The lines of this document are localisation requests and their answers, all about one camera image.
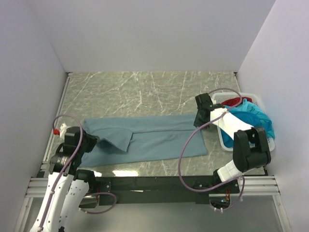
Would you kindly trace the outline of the grey-blue t shirt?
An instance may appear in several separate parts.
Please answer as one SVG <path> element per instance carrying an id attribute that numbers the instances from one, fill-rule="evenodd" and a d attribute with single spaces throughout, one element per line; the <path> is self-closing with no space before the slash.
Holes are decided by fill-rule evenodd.
<path id="1" fill-rule="evenodd" d="M 81 167 L 98 167 L 207 154 L 202 132 L 195 131 L 194 115 L 87 118 L 83 129 L 99 138 Z"/>

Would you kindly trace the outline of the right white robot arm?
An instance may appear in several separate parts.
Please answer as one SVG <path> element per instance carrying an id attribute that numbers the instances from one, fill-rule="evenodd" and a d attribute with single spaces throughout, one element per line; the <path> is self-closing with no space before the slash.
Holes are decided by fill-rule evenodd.
<path id="1" fill-rule="evenodd" d="M 206 123 L 222 129 L 233 142 L 232 160 L 215 170 L 212 177 L 212 188 L 218 193 L 229 187 L 229 180 L 241 176 L 247 171 L 263 167 L 271 162 L 271 154 L 264 128 L 245 123 L 222 104 L 214 104 L 208 93 L 195 97 L 197 114 L 195 127 Z"/>

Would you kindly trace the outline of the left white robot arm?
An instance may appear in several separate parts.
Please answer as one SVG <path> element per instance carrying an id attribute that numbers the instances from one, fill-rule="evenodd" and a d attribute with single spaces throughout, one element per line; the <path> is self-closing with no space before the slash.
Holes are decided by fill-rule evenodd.
<path id="1" fill-rule="evenodd" d="M 82 155 L 94 148 L 97 138 L 66 124 L 54 134 L 59 135 L 63 143 L 49 160 L 47 188 L 30 229 L 32 232 L 67 232 L 69 220 L 78 211 L 84 196 L 97 187 L 94 172 L 78 168 Z"/>

